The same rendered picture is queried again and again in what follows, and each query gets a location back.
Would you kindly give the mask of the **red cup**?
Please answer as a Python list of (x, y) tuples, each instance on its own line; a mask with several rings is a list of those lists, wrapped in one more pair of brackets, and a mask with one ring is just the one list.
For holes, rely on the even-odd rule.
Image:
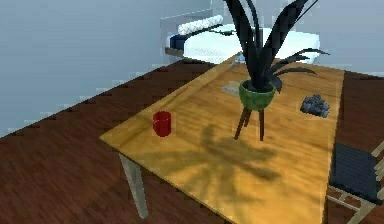
[(171, 133), (171, 113), (159, 111), (153, 115), (153, 130), (159, 137), (166, 137)]

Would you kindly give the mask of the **dark plant in green pot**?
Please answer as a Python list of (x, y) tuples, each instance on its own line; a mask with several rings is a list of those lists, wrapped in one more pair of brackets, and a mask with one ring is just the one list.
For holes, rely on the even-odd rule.
[(246, 2), (251, 11), (254, 27), (251, 27), (240, 0), (223, 1), (228, 6), (233, 19), (249, 74), (249, 79), (245, 79), (239, 84), (239, 98), (243, 105), (243, 110), (234, 139), (237, 140), (239, 138), (242, 128), (248, 125), (252, 112), (257, 111), (260, 122), (259, 136), (260, 140), (263, 140), (264, 109), (272, 102), (275, 92), (281, 92), (282, 81), (280, 75), (291, 72), (315, 74), (309, 68), (295, 67), (284, 69), (284, 66), (305, 60), (306, 56), (304, 56), (304, 53), (324, 54), (324, 51), (305, 48), (273, 64), (275, 56), (282, 47), (289, 31), (307, 13), (307, 10), (303, 10), (303, 8), (308, 0), (293, 0), (285, 6), (275, 20), (266, 42), (262, 41), (258, 15), (252, 0), (246, 0)]

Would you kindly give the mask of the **bed with white cover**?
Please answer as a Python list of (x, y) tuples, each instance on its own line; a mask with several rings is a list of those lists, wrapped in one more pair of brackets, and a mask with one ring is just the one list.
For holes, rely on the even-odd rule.
[[(179, 35), (179, 25), (212, 17), (212, 9), (160, 19), (164, 53), (220, 64), (242, 51), (234, 24), (216, 25), (188, 35)], [(284, 59), (305, 48), (320, 48), (317, 34), (290, 31), (275, 58)]]

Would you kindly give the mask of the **small pale blue object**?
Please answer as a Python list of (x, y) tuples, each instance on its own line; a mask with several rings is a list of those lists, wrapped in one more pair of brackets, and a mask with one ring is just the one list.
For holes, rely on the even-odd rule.
[(238, 56), (235, 57), (234, 61), (231, 63), (231, 66), (236, 66), (238, 64), (245, 64), (246, 61), (245, 61), (245, 57), (243, 54), (240, 54)]

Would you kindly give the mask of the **white quilted pillow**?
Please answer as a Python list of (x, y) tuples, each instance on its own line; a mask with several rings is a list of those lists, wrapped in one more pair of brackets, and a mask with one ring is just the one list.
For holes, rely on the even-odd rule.
[(216, 25), (221, 25), (223, 22), (222, 15), (216, 15), (201, 20), (196, 20), (184, 23), (178, 26), (177, 31), (179, 35), (188, 35), (203, 29), (208, 29)]

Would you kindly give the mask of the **yellow wooden table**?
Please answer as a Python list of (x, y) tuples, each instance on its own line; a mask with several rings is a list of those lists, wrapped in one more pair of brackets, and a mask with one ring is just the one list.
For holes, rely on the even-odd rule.
[[(247, 78), (230, 61), (208, 70), (112, 130), (101, 140), (116, 149), (130, 178), (145, 168), (234, 224), (321, 224), (344, 73), (301, 64), (315, 74), (283, 75), (283, 87), (252, 115), (237, 140), (243, 106), (223, 91)], [(303, 113), (305, 97), (330, 105), (326, 118)], [(171, 133), (159, 137), (153, 115), (171, 113)]]

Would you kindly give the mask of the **grey lumpy object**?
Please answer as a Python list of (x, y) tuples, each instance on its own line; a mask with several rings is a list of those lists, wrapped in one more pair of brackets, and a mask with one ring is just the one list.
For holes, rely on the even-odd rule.
[(319, 94), (305, 97), (300, 111), (314, 116), (326, 118), (329, 114), (330, 105), (325, 102)]

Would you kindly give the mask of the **chair with dark seat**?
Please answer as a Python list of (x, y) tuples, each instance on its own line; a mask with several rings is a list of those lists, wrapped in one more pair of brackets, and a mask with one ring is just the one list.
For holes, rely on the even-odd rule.
[(355, 212), (347, 224), (359, 224), (376, 206), (384, 204), (384, 140), (372, 151), (335, 143), (328, 187), (341, 196), (326, 198)]

